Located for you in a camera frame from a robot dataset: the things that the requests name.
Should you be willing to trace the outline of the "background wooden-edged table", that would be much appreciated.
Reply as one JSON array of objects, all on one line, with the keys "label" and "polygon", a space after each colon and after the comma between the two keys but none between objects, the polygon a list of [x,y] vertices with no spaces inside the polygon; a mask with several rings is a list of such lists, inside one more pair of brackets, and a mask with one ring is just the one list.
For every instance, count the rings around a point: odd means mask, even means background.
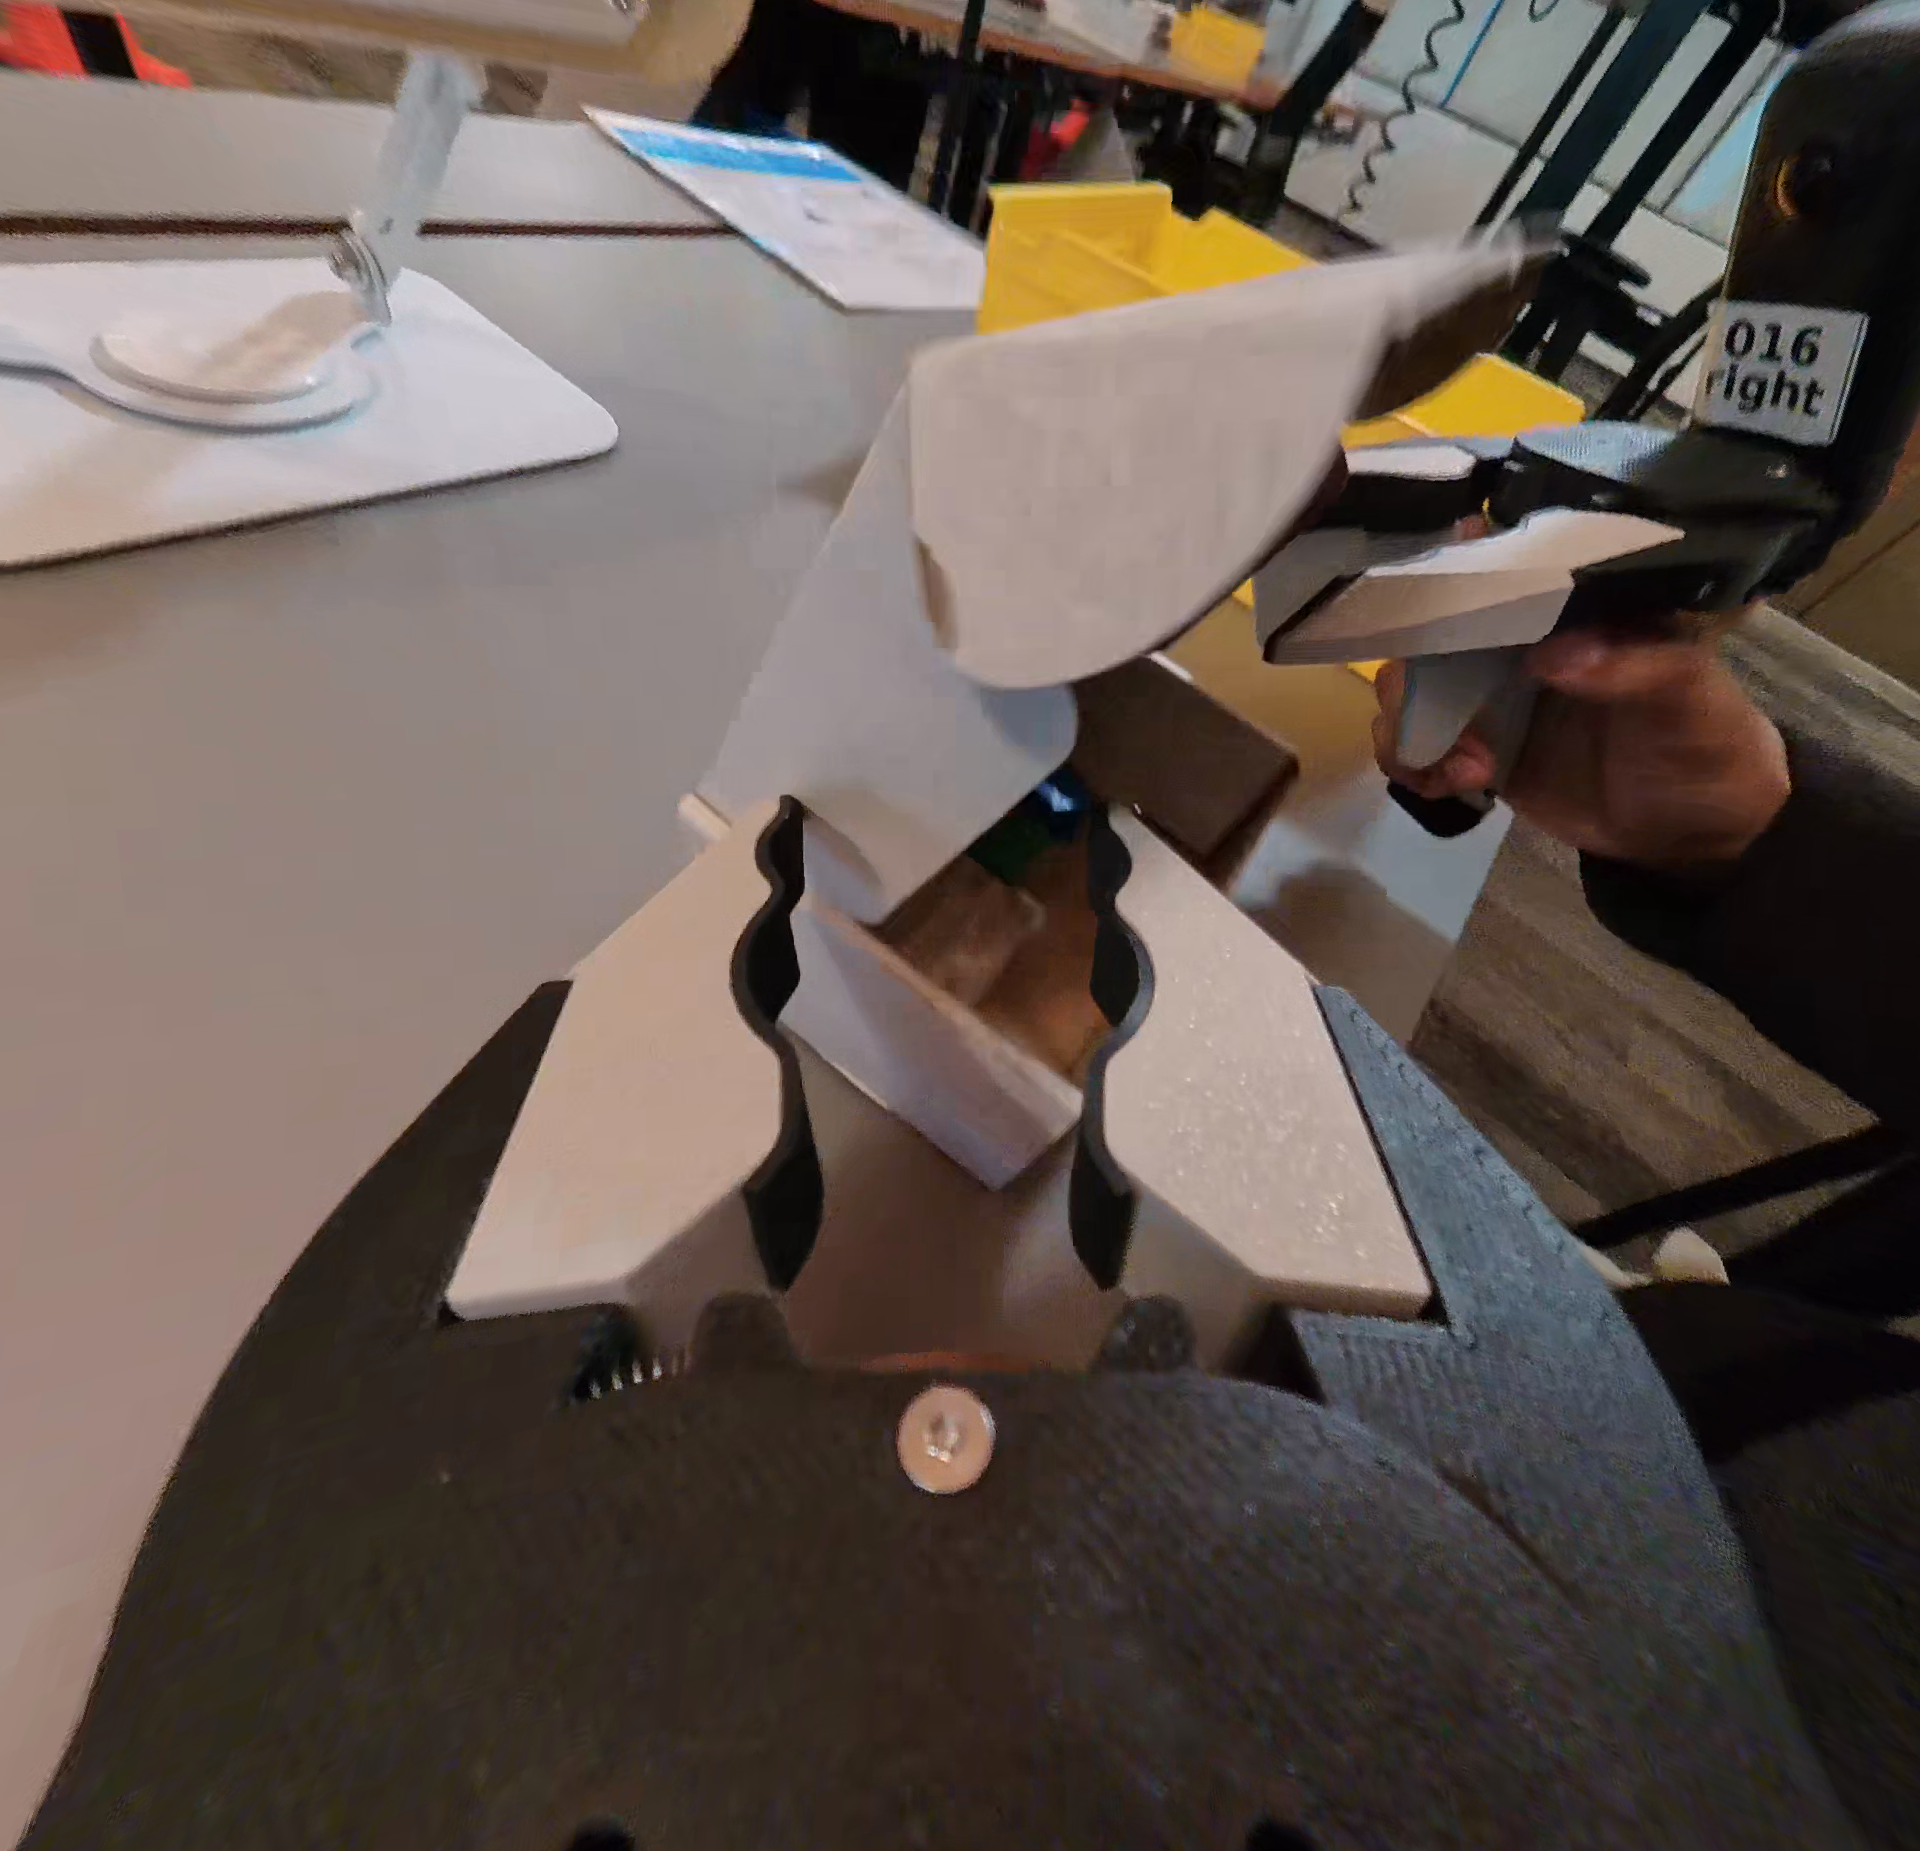
[{"label": "background wooden-edged table", "polygon": [[[968,0],[808,0],[815,7],[860,22],[932,40],[950,56],[959,51]],[[1092,30],[1071,27],[1069,2],[1047,0],[1047,11],[1026,11],[1007,0],[987,0],[981,13],[976,48],[982,56],[1045,63],[1104,86],[1136,86],[1176,96],[1227,103],[1240,110],[1272,110],[1290,87],[1259,60],[1240,82],[1216,79],[1170,48],[1139,43],[1133,48],[1096,40]]]}]

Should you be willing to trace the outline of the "orange traffic cone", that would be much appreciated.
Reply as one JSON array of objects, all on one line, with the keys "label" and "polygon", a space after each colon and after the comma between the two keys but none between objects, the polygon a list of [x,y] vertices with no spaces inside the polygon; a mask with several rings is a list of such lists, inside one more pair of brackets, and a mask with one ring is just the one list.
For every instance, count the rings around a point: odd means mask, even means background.
[{"label": "orange traffic cone", "polygon": [[172,63],[148,52],[112,13],[62,11],[42,0],[3,2],[3,69],[59,79],[112,79],[191,87]]}]

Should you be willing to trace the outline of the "white document stand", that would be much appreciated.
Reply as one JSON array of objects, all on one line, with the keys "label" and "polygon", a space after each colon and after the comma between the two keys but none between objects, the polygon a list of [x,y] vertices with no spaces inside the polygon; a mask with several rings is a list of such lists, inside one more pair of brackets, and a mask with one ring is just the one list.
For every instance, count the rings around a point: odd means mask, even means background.
[{"label": "white document stand", "polygon": [[751,0],[53,0],[406,56],[327,260],[5,267],[5,572],[545,471],[612,416],[407,270],[484,63],[709,76]]}]

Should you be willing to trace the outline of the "person's black sweater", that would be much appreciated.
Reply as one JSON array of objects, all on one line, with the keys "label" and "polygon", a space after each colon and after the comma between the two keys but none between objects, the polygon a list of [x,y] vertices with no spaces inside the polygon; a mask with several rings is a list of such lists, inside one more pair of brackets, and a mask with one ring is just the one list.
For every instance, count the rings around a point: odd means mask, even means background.
[{"label": "person's black sweater", "polygon": [[1915,1130],[1871,1126],[1573,1230],[1677,1239],[1625,1294],[1869,1847],[1918,1844]]}]

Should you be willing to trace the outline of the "blue and white paper sheet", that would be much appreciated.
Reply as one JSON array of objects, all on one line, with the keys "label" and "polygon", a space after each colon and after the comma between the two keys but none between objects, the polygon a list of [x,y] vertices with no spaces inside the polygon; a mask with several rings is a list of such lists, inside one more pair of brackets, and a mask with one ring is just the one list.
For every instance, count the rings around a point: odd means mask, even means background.
[{"label": "blue and white paper sheet", "polygon": [[976,313],[985,254],[830,147],[586,110],[630,158],[844,310]]}]

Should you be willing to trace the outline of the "white cardboard mailer box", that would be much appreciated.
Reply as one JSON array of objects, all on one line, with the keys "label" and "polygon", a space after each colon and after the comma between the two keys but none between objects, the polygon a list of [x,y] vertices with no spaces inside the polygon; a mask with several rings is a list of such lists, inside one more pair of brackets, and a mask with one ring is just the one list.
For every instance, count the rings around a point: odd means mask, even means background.
[{"label": "white cardboard mailer box", "polygon": [[1520,231],[922,349],[697,797],[806,811],[794,1032],[981,1186],[1077,1095],[874,942],[1066,761],[1074,684],[1157,651],[1298,528],[1349,422],[1500,333]]}]

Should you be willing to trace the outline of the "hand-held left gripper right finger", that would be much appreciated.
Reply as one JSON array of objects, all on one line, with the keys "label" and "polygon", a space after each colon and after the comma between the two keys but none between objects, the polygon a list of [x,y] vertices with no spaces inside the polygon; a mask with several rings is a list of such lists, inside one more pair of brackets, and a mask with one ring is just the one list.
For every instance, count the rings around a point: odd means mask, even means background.
[{"label": "hand-held left gripper right finger", "polygon": [[1130,811],[1086,837],[1092,1001],[1066,1190],[1092,1285],[1166,1298],[1206,1368],[1276,1309],[1418,1320],[1434,1299],[1315,981]]}]

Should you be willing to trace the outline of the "person's right forearm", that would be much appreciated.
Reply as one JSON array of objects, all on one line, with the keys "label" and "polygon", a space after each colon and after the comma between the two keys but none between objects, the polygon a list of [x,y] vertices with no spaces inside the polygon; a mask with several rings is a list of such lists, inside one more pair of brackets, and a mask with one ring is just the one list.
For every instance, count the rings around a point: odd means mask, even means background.
[{"label": "person's right forearm", "polygon": [[1781,731],[1789,799],[1733,864],[1669,874],[1581,855],[1593,916],[1758,1035],[1915,1134],[1915,785]]}]

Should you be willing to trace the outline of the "black metal frame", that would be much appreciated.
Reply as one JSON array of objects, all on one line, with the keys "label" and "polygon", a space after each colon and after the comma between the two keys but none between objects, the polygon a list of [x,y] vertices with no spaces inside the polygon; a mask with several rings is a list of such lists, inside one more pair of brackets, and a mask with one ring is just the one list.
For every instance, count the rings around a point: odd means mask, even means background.
[{"label": "black metal frame", "polygon": [[1693,359],[1726,264],[1737,172],[1686,184],[1750,140],[1779,62],[1781,0],[1602,0],[1471,231],[1520,223],[1557,240],[1504,357],[1540,379],[1612,368],[1638,392]]}]

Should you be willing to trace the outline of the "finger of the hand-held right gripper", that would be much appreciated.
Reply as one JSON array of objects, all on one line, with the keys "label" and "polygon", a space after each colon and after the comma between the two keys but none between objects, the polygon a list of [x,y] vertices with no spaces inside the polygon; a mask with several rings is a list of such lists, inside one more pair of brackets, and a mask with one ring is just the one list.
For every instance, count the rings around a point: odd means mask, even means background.
[{"label": "finger of the hand-held right gripper", "polygon": [[1308,605],[1303,572],[1259,572],[1265,664],[1364,664],[1500,648],[1547,639],[1573,574],[1681,543],[1679,526],[1619,514],[1534,514],[1513,528],[1441,543],[1390,560],[1386,539],[1358,534],[1366,561]]},{"label": "finger of the hand-held right gripper", "polygon": [[1343,450],[1321,475],[1290,543],[1331,534],[1429,537],[1474,518],[1515,439],[1407,441]]}]

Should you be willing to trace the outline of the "yellow plastic bin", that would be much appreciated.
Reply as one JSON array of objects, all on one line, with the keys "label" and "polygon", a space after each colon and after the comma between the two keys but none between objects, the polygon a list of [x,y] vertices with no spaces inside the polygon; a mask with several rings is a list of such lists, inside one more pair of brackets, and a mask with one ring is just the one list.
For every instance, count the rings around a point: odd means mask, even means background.
[{"label": "yellow plastic bin", "polygon": [[912,381],[914,528],[952,664],[1064,685],[1288,543],[1356,422],[1492,350],[1545,243],[1311,262],[1161,184],[1007,189],[978,328]]}]

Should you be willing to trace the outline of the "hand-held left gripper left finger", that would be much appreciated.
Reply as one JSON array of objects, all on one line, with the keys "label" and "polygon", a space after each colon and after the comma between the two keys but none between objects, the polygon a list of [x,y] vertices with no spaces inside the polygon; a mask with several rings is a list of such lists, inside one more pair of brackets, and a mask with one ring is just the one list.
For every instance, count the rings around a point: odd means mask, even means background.
[{"label": "hand-held left gripper left finger", "polygon": [[570,977],[445,1288],[463,1320],[697,1320],[798,1283],[825,1219],[798,1049],[805,811],[760,803]]}]

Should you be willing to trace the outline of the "person's right hand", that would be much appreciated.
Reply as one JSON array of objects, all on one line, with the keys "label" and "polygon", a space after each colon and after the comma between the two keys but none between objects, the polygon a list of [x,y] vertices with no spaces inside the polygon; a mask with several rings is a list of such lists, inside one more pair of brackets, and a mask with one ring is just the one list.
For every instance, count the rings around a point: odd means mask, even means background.
[{"label": "person's right hand", "polygon": [[1688,874],[1740,859],[1789,799],[1784,733],[1721,655],[1742,615],[1559,632],[1525,655],[1537,703],[1500,765],[1468,725],[1425,766],[1397,758],[1405,664],[1375,676],[1381,773],[1429,803],[1492,794],[1584,855]]}]

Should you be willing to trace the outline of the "grey desk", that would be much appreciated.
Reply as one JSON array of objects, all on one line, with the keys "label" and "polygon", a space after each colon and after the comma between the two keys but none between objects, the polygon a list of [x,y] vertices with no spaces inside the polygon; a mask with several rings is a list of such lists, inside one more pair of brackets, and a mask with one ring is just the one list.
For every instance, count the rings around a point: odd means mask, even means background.
[{"label": "grey desk", "polygon": [[567,471],[5,577],[5,1847],[157,1493],[327,1215],[680,862],[907,357],[589,126],[417,264],[602,403]]}]

